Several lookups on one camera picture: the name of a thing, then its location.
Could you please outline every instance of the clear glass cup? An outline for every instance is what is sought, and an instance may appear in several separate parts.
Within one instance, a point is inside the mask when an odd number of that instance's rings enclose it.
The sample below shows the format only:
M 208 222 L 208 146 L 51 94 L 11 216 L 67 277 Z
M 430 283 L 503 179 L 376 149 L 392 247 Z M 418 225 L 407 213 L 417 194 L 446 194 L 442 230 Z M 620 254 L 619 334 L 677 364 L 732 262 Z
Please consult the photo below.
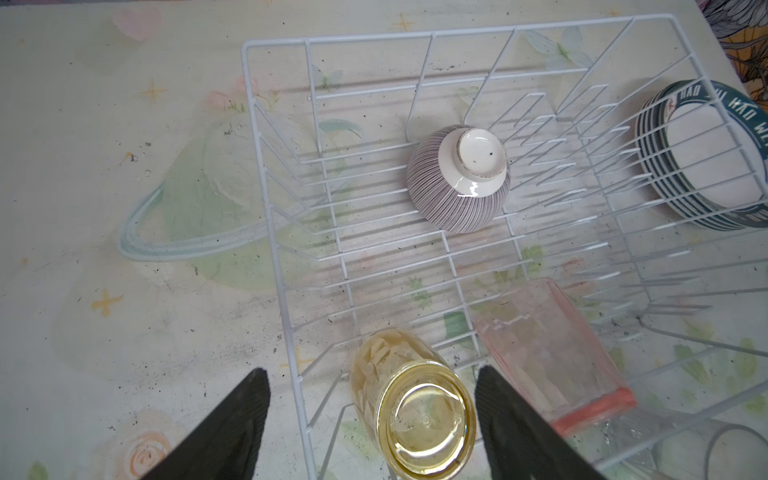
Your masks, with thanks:
M 472 397 L 417 336 L 399 329 L 372 335 L 349 384 L 358 417 L 401 477 L 452 478 L 469 459 L 477 431 Z

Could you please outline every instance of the white wire dish rack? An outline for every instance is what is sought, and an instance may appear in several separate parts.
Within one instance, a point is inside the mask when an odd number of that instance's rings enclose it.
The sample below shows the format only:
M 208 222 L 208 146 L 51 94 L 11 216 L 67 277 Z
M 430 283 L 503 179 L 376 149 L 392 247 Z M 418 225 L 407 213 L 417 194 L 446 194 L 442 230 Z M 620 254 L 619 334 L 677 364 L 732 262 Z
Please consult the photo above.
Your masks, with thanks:
M 541 53 L 539 35 L 560 45 Z M 357 478 L 387 475 L 376 455 L 334 449 L 355 417 L 346 372 L 360 339 L 413 329 L 471 384 L 490 361 L 475 311 L 537 276 L 557 280 L 620 353 L 641 403 L 693 413 L 623 452 L 585 453 L 598 468 L 715 415 L 765 433 L 745 417 L 759 405 L 737 407 L 768 390 L 768 231 L 697 227 L 639 167 L 635 119 L 673 81 L 690 80 L 670 95 L 702 81 L 730 129 L 674 17 L 247 41 L 242 57 L 309 478 L 341 464 Z M 313 126 L 313 151 L 256 91 L 270 82 L 290 117 Z M 404 178 L 418 141 L 459 122 L 505 142 L 513 178 L 503 213 L 464 235 L 423 220 Z M 329 141 L 329 124 L 353 140 Z M 298 346 L 315 359 L 300 364 Z M 748 376 L 709 368 L 738 355 Z M 700 364 L 706 378 L 692 375 Z M 738 381 L 719 387 L 729 376 Z M 484 459 L 479 439 L 469 468 Z

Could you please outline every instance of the stack of plates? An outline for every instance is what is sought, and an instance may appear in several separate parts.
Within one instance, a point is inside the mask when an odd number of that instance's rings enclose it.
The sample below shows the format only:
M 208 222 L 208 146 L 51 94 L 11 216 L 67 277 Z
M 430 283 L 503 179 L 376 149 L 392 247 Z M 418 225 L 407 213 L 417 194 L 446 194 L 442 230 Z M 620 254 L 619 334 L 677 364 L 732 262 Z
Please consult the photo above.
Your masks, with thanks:
M 723 231 L 768 227 L 768 204 L 730 210 L 763 198 L 760 182 L 754 176 L 741 176 L 750 172 L 749 161 L 761 181 L 768 184 L 768 114 L 744 94 L 716 81 L 712 83 L 734 120 L 730 124 L 746 153 L 746 161 L 735 148 L 731 133 L 721 125 L 714 105 L 704 105 L 710 96 L 701 82 L 678 81 L 651 98 L 637 118 L 635 135 L 644 159 L 643 169 L 656 179 L 651 184 L 656 192 L 667 198 L 667 203 L 683 217 L 717 213 L 693 220 L 702 227 Z M 675 91 L 678 92 L 646 110 L 648 105 Z M 731 179 L 735 180 L 705 188 Z M 698 189 L 703 190 L 689 194 Z

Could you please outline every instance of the tabletop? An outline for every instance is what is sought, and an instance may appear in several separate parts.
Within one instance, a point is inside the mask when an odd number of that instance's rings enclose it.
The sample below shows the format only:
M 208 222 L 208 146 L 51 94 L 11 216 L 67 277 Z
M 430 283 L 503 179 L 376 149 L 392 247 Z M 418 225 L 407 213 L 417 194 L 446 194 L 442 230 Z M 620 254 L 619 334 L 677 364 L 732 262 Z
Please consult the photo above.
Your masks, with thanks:
M 190 139 L 242 108 L 244 41 L 658 12 L 713 79 L 740 84 L 694 0 L 0 7 L 3 477 L 138 478 L 257 366 L 272 406 L 256 478 L 306 477 L 268 250 L 242 274 L 117 248 Z M 255 88 L 280 101 L 280 85 Z

